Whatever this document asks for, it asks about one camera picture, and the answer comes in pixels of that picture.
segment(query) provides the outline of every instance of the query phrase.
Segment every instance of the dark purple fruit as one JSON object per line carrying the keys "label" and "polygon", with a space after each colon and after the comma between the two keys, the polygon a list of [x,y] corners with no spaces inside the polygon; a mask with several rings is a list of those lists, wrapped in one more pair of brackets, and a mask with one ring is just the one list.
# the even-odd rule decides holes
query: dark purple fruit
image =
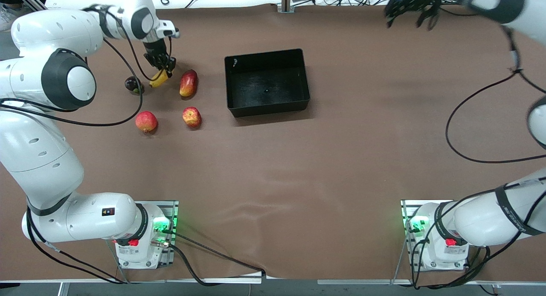
{"label": "dark purple fruit", "polygon": [[127,88],[127,90],[130,90],[134,94],[139,94],[138,84],[136,81],[140,83],[140,88],[142,88],[142,93],[144,93],[144,85],[142,84],[142,82],[140,82],[138,78],[135,78],[134,76],[130,76],[129,78],[127,78],[127,80],[125,80],[125,88]]}

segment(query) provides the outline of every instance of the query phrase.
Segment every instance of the brown tabletop surface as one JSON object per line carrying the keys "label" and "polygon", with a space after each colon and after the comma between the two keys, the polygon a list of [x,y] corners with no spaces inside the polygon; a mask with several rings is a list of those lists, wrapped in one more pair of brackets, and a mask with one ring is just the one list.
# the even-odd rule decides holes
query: brown tabletop surface
{"label": "brown tabletop surface", "polygon": [[[144,135],[133,121],[107,128],[61,124],[85,168],[78,191],[179,200],[180,232],[263,267],[270,276],[392,279],[404,240],[401,199],[460,199],[545,163],[476,164],[445,142],[452,109],[508,76],[513,63],[503,33],[484,18],[442,13],[428,32],[415,28],[416,14],[397,18],[386,29],[379,7],[308,7],[278,14],[275,6],[265,5],[169,10],[158,16],[181,32],[172,42],[178,60],[174,77],[144,94],[142,109],[158,117],[158,130]],[[126,42],[113,43],[132,59]],[[527,76],[546,86],[544,48],[522,35],[517,43]],[[145,64],[142,44],[135,47]],[[224,57],[294,48],[304,51],[308,108],[232,117]],[[98,83],[95,100],[63,117],[111,122],[129,116],[138,97],[123,86],[130,73],[120,59],[104,45],[89,63]],[[179,77],[190,68],[199,74],[199,88],[192,99],[182,100]],[[540,96],[520,78],[484,92],[454,118],[454,145],[486,160],[542,154],[525,123],[527,108]],[[187,106],[201,112],[199,130],[184,125],[181,113]],[[4,168],[0,181],[0,280],[88,278],[32,247],[20,228],[24,193]],[[536,236],[517,242],[478,279],[545,281],[544,241]],[[181,246],[201,277],[251,272]],[[104,240],[59,247],[116,271]],[[426,274],[421,282],[439,284],[456,275]],[[129,280],[186,277],[178,257],[172,267],[128,272]],[[409,278],[404,254],[398,279]]]}

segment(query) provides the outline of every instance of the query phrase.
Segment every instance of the empty black tray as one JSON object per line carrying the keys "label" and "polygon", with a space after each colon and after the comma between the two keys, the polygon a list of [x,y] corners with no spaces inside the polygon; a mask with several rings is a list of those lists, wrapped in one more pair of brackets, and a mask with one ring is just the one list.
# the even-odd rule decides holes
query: empty black tray
{"label": "empty black tray", "polygon": [[301,49],[228,56],[228,109],[234,117],[304,110],[309,86]]}

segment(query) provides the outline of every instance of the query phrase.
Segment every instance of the red apple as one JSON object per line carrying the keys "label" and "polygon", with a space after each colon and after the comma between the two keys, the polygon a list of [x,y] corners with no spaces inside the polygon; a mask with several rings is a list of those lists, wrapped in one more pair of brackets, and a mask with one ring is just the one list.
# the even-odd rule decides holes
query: red apple
{"label": "red apple", "polygon": [[192,96],[197,90],[197,72],[188,70],[180,78],[180,96]]}
{"label": "red apple", "polygon": [[199,125],[201,125],[201,114],[193,106],[186,107],[183,110],[182,119],[184,119],[186,125],[192,128],[197,128]]}
{"label": "red apple", "polygon": [[149,111],[143,111],[136,116],[135,124],[144,133],[150,133],[157,127],[157,119]]}

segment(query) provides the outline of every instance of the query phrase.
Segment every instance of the red button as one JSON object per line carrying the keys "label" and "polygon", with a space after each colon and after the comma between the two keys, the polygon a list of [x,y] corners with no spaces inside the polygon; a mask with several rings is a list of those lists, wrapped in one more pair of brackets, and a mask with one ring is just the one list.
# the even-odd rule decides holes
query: red button
{"label": "red button", "polygon": [[455,246],[457,245],[457,241],[454,240],[453,238],[447,238],[447,240],[445,240],[445,245]]}

